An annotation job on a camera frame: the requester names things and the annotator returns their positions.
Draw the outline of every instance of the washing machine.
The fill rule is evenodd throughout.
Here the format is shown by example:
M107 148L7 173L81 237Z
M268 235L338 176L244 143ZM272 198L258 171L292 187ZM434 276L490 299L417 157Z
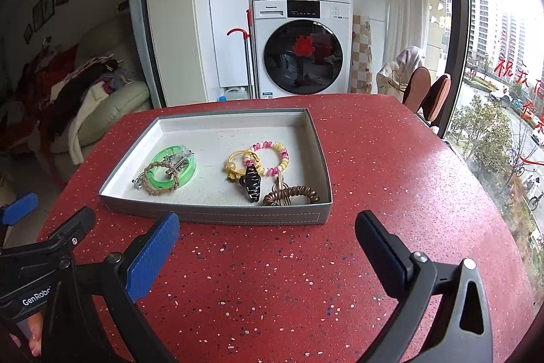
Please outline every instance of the washing machine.
M254 0L263 99L347 92L350 0Z

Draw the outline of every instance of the road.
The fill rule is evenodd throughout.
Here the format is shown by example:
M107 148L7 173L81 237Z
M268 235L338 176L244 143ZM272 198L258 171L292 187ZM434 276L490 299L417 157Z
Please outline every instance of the road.
M463 105L469 105L472 98L476 95L480 96L482 100L485 100L486 102L488 101L487 93L480 91L479 89L472 88L463 82L461 84L461 91L459 92L456 107L459 108ZM519 136L521 136L522 139L525 139L522 148L523 157L534 162L544 163L544 151L542 150L542 147L538 147L531 138L532 128L527 125L526 122L521 120L520 117L512 110L504 108L504 114L508 116L508 119L510 119L510 126L512 128L514 138L513 145L516 146L516 150ZM527 165L527 172L521 176L521 179L524 180L531 174L538 174L540 176L540 189L544 190L544 166ZM544 233L544 199L540 202L538 208L532 213L535 216L540 232Z

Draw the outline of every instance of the table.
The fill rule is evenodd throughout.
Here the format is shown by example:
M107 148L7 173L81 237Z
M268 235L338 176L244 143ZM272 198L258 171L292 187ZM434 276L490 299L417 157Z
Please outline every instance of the table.
M180 362L356 361L391 315L357 243L354 220L372 210L411 251L433 260L476 260L486 287L494 355L502 362L532 321L532 295L513 238L476 178L394 98L325 95L207 103L125 116L97 144L56 202L41 236L83 205L97 224L78 263L123 251L152 220L116 214L97 195L157 116L219 109L308 108L325 153L334 204L318 226L181 224L180 239L149 296L138 302ZM407 354L432 322L435 301ZM126 357L103 303L112 343Z

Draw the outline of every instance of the pink and yellow beaded bracelet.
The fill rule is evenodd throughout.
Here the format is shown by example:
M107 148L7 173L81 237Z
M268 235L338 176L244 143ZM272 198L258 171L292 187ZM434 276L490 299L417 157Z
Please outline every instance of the pink and yellow beaded bracelet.
M287 169L287 165L289 165L289 153L287 152L287 148L285 148L285 146L283 146L279 142L265 141L265 142L262 142L261 144L259 143L254 144L253 146L248 148L248 151L256 152L257 150L261 148L272 148L281 157L281 162L279 162L279 165L274 168L264 168L260 164L255 165L257 168L257 172L260 176L276 176L281 171L285 171L285 169ZM251 159L251 157L249 156L244 157L244 164L246 166L251 163L253 163L253 160Z

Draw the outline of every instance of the washing machine door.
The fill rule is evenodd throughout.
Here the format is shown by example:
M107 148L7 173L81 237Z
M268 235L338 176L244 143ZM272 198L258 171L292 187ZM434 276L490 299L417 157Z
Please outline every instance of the washing machine door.
M336 36L319 22L300 19L279 27L265 45L268 76L294 95L327 89L342 70L344 55Z

